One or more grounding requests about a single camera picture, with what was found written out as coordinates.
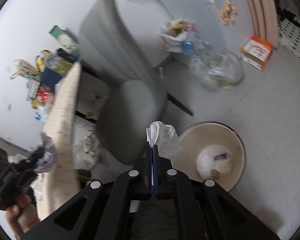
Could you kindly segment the left hand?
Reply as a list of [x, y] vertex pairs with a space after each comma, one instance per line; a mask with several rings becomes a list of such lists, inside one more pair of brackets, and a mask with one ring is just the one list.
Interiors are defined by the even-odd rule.
[[16, 239], [40, 223], [37, 209], [27, 194], [22, 195], [17, 203], [6, 209], [6, 220]]

